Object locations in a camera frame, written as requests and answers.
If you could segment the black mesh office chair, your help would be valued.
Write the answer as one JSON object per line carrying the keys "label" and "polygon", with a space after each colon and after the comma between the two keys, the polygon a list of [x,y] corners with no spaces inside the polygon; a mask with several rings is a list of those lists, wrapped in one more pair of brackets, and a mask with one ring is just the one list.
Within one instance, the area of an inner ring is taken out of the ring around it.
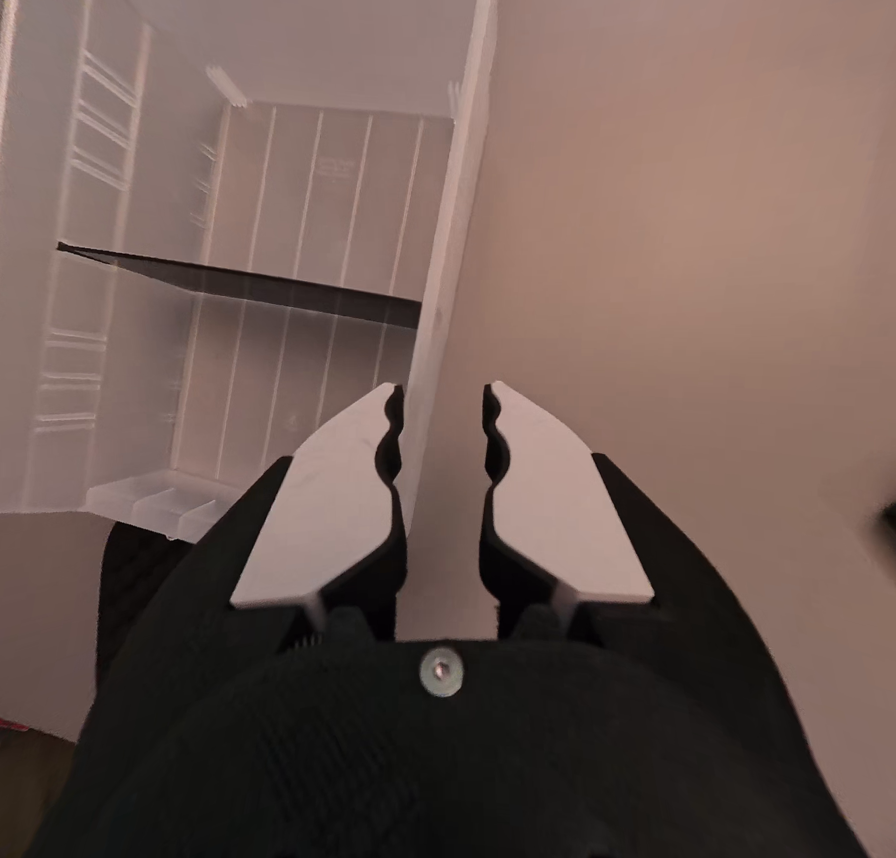
{"label": "black mesh office chair", "polygon": [[187,627],[164,629],[159,643],[166,656],[182,670],[208,656],[225,619],[225,589],[236,581],[244,564],[234,563],[225,551],[172,540],[127,524],[116,524],[106,541],[99,581],[95,682],[100,690],[121,648],[171,577],[186,585],[175,594],[175,608],[184,612],[189,596],[199,598],[199,609],[177,620]]}

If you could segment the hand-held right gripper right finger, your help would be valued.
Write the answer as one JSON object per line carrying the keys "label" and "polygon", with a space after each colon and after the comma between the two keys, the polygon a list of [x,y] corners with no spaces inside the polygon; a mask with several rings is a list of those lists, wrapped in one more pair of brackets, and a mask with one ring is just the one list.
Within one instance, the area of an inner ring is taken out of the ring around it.
{"label": "hand-held right gripper right finger", "polygon": [[532,606],[561,632],[582,607],[642,610],[655,597],[591,451],[555,416],[504,382],[483,391],[489,478],[479,577],[509,639]]}

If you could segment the clear plastic bin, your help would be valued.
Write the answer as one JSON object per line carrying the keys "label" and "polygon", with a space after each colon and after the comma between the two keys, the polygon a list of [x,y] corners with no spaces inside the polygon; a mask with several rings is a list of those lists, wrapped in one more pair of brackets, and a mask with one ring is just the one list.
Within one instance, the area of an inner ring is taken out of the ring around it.
{"label": "clear plastic bin", "polygon": [[[389,382],[409,528],[496,47],[497,0],[2,0],[2,513],[196,542]],[[394,295],[420,325],[60,242]]]}

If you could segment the black bin divider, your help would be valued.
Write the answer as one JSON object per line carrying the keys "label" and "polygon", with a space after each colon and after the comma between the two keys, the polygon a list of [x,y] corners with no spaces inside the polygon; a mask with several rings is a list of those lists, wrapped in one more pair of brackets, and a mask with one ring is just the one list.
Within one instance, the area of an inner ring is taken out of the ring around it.
{"label": "black bin divider", "polygon": [[57,248],[191,293],[383,323],[413,331],[420,325],[421,302],[394,295],[63,242],[58,243]]}

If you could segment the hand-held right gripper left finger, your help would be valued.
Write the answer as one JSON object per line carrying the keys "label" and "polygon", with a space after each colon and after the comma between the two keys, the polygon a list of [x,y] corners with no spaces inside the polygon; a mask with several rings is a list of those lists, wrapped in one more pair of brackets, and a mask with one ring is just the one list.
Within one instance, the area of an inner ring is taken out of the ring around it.
{"label": "hand-held right gripper left finger", "polygon": [[338,607],[394,611],[408,571],[395,483],[403,427],[404,389],[387,382],[300,445],[230,606],[297,607],[316,631]]}

